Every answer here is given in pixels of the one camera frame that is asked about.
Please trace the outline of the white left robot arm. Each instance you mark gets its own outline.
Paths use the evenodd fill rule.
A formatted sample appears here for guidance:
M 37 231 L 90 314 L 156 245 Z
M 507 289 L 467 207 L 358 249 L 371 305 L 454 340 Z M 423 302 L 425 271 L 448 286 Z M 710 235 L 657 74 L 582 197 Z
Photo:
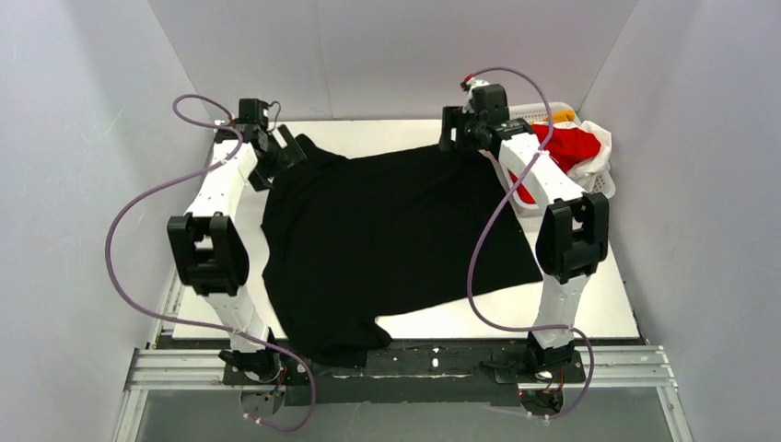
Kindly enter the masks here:
M 237 114 L 213 125 L 214 142 L 200 189 L 183 215 L 167 224 L 180 281 L 214 310 L 234 353 L 255 354 L 269 341 L 247 288 L 251 263 L 236 229 L 239 200 L 262 192 L 284 171 L 306 161 L 289 129 L 270 117 L 270 103 L 239 101 Z

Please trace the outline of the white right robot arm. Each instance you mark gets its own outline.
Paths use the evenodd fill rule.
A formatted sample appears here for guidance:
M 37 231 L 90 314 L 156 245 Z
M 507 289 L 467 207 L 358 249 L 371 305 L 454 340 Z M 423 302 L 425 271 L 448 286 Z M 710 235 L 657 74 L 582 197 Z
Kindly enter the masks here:
M 531 125 L 513 119 L 505 89 L 477 78 L 461 83 L 462 106 L 442 112 L 443 151 L 490 154 L 515 176 L 507 198 L 524 187 L 543 208 L 535 255 L 543 281 L 536 320 L 528 329 L 536 350 L 557 351 L 574 339 L 574 321 L 589 278 L 608 254 L 609 201 L 568 178 L 542 146 Z

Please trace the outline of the black t shirt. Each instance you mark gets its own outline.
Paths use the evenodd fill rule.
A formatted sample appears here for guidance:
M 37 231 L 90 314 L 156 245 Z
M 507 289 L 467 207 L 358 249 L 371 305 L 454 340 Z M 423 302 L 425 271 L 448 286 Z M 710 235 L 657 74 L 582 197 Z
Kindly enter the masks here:
M 348 158 L 302 134 L 307 161 L 274 179 L 262 278 L 307 359 L 364 366 L 378 318 L 542 280 L 493 165 L 434 145 Z

